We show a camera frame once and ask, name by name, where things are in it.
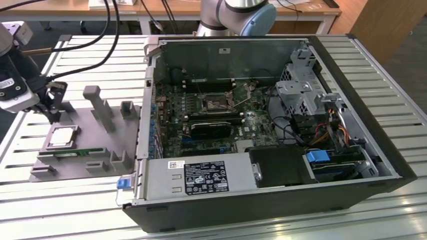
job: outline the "circuit board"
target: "circuit board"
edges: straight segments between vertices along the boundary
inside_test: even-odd
[[[160,85],[156,101],[160,105],[162,157],[184,157],[198,151],[206,154],[237,153],[236,142],[241,140],[250,140],[253,146],[276,145],[277,135],[265,111],[266,90],[268,87],[256,87],[249,80],[236,81],[228,92],[186,93],[178,85]],[[185,131],[189,125],[186,116],[208,116],[212,112],[238,113],[241,123],[230,125],[226,137],[193,139]]]

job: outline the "black cable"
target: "black cable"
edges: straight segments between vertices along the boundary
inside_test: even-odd
[[[166,14],[168,20],[169,20],[170,24],[172,24],[173,33],[178,34],[178,32],[177,32],[178,31],[178,29],[177,29],[178,27],[176,25],[176,20],[174,20],[173,13],[172,13],[170,8],[169,8],[169,4],[168,4],[168,2],[165,0],[161,0],[161,4],[162,4],[164,10],[165,10],[165,14]]]
[[[9,9],[13,9],[15,7],[23,6],[26,4],[33,4],[33,3],[41,2],[41,1],[43,1],[43,0],[29,0],[29,1],[25,1],[25,2],[21,2],[21,3],[17,3],[14,5],[10,5],[10,6],[6,6],[6,7],[1,8],[0,12],[6,11]],[[109,10],[109,6],[108,6],[108,0],[102,0],[102,1],[104,1],[105,8],[106,8],[106,23],[105,23],[104,29],[102,29],[100,35],[97,36],[97,38],[94,38],[92,41],[89,41],[88,43],[81,44],[78,46],[70,46],[70,47],[64,47],[64,48],[52,48],[50,49],[52,53],[70,51],[70,50],[76,50],[76,49],[82,49],[85,47],[96,44],[101,40],[101,38],[105,36],[106,29],[108,29],[109,22],[110,22],[110,10]]]
[[[110,11],[109,11],[108,0],[104,0],[104,4],[105,4],[105,8],[106,8],[106,23],[105,23],[104,29],[102,29],[100,35],[97,36],[97,38],[94,38],[92,41],[89,41],[88,43],[84,43],[84,44],[81,44],[78,46],[70,46],[70,47],[62,47],[62,48],[52,48],[52,53],[70,51],[70,50],[76,50],[76,49],[82,49],[85,47],[96,44],[101,40],[101,38],[105,36],[106,29],[108,29],[109,22],[110,22]]]
[[[27,1],[22,1],[22,2],[19,2],[19,3],[15,3],[15,4],[10,5],[10,6],[5,6],[3,8],[0,8],[0,13],[1,13],[2,11],[10,10],[10,9],[17,8],[17,7],[19,7],[19,6],[23,6],[23,5],[26,5],[26,4],[34,4],[34,3],[42,2],[42,1],[45,1],[45,0],[27,0]]]
[[[172,21],[173,21],[172,23],[173,23],[173,25],[174,25],[176,32],[180,33],[180,28],[178,28],[178,25],[177,25],[176,20],[174,20],[174,16],[173,16],[173,13],[172,13],[172,9],[170,9],[170,7],[169,7],[168,0],[162,0],[162,1],[164,1],[166,10],[168,10],[168,12],[169,12],[169,14],[170,14],[170,17],[172,17]]]
[[[294,5],[292,2],[289,2],[288,0],[284,0],[284,1],[286,1],[289,4],[292,4],[293,7],[294,7],[294,9],[284,6],[278,0],[276,0],[276,1],[277,1],[277,3],[281,5],[281,7],[284,7],[285,9],[289,9],[289,10],[294,11],[294,13],[296,13],[296,21],[294,21],[294,23],[293,23],[293,33],[296,33],[296,23],[297,23],[297,21],[298,21],[298,19],[300,19],[300,13],[302,13],[302,11],[301,11],[301,10],[297,10],[297,9],[296,9],[296,5]]]
[[[266,116],[268,116],[268,119],[269,121],[272,122],[272,124],[282,131],[282,133],[288,133],[293,138],[294,140],[298,142],[298,144],[301,144],[302,146],[306,146],[308,144],[304,142],[304,140],[300,138],[300,136],[297,136],[294,134],[294,132],[290,132],[289,130],[286,130],[284,127],[281,127],[272,119],[272,116],[269,114],[269,102],[270,102],[270,98],[272,98],[272,91],[273,91],[273,86],[269,88],[268,90],[268,95],[266,95]]]
[[[46,79],[49,81],[53,81],[54,79],[58,79],[66,75],[70,75],[70,74],[76,74],[76,73],[81,73],[86,70],[92,70],[94,68],[97,68],[98,66],[101,66],[106,60],[109,59],[109,57],[112,56],[113,54],[113,51],[116,49],[116,46],[117,46],[117,42],[118,42],[118,36],[120,36],[120,13],[118,13],[118,7],[117,7],[117,3],[116,3],[116,0],[110,0],[112,1],[112,5],[113,5],[113,10],[114,10],[114,18],[116,18],[116,22],[114,22],[114,37],[113,37],[113,42],[112,42],[112,46],[110,46],[110,49],[106,53],[106,56],[104,57],[104,59],[94,65],[92,66],[86,66],[86,67],[82,67],[82,68],[78,68],[76,70],[70,70],[70,71],[66,71],[66,72],[62,72],[62,73],[58,73],[56,74],[54,76],[49,76]]]
[[[146,12],[146,14],[148,14],[148,16],[149,16],[149,19],[150,19],[154,27],[158,29],[158,31],[160,31],[161,33],[165,34],[160,22],[154,20],[152,13],[148,11],[148,7],[145,6],[144,0],[140,0],[140,3],[141,3],[141,5],[142,5],[142,7],[144,7],[144,9],[145,9],[145,12]]]
[[[140,0],[140,3],[141,3],[141,6],[142,6],[144,9],[145,9],[145,12],[146,12],[149,18],[150,18],[150,21],[156,22],[156,20],[154,20],[154,18],[153,18],[153,15],[152,15],[150,12],[148,11],[148,8],[146,8],[146,6],[145,6],[144,0]]]

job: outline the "sticker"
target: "sticker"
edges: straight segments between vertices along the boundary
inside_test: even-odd
[[[166,169],[182,169],[185,161],[168,161]]]
[[[218,54],[229,54],[230,51],[232,51],[230,48],[220,48],[220,49],[218,49]]]
[[[136,14],[136,11],[118,11],[118,14]]]
[[[224,161],[185,164],[184,183],[186,195],[228,192],[229,189]]]

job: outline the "aluminum workbench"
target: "aluminum workbench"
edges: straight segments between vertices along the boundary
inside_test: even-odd
[[[73,36],[56,47],[80,45],[93,36]],[[392,193],[374,195],[340,211],[296,215],[188,231],[146,234],[117,206],[118,177],[56,182],[27,182],[49,124],[42,115],[18,113],[0,145],[0,239],[420,239],[427,232],[427,116],[356,39],[318,36],[332,58],[368,106],[417,180]],[[121,100],[142,104],[144,41],[121,36],[105,65],[62,77],[64,100],[74,108],[90,104],[82,98],[85,85],[98,85],[110,106]],[[42,72],[50,74],[97,63],[113,37],[93,46],[53,53]],[[332,91],[333,84],[324,79]]]

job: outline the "warning label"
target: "warning label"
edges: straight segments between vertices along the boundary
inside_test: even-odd
[[[228,180],[222,161],[184,165],[186,195],[228,192]]]

